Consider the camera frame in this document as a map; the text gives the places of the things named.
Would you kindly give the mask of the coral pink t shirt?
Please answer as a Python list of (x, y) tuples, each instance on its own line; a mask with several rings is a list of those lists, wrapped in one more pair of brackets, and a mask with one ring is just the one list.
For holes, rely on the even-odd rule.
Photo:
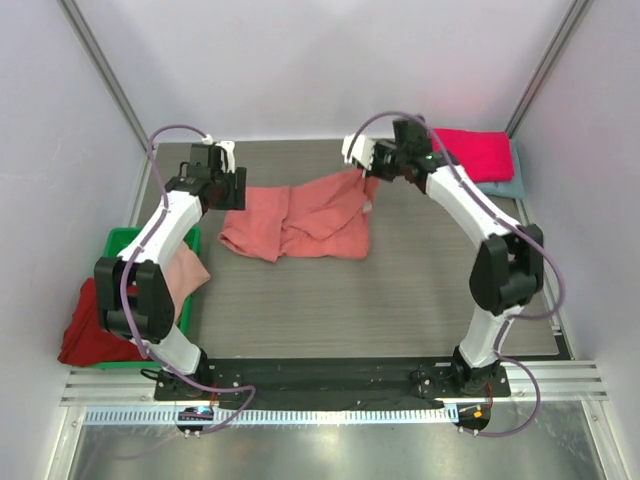
[(218, 240), (270, 263), (281, 257), (362, 260), (379, 181), (357, 170), (299, 186), (249, 187), (246, 208), (225, 216)]

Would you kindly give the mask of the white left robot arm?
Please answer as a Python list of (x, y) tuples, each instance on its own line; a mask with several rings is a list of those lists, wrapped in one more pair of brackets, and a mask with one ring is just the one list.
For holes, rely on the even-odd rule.
[(196, 177), (175, 176), (134, 240), (94, 267), (100, 327), (135, 344), (177, 378), (188, 398), (205, 397), (212, 375), (205, 351), (175, 324), (176, 307), (167, 275), (184, 237), (210, 210), (243, 210), (247, 169), (208, 167)]

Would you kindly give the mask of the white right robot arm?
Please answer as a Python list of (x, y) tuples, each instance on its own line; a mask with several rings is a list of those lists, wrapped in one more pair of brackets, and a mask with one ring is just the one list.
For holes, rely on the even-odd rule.
[(476, 249), (469, 276), (475, 302), (466, 336), (451, 358), (451, 383), (461, 395), (479, 395), (496, 376), (499, 353), (514, 318), (543, 286), (542, 231), (523, 226), (491, 203), (453, 154), (423, 126), (396, 119), (391, 141), (358, 136), (343, 145), (346, 160), (365, 176), (402, 177), (437, 202)]

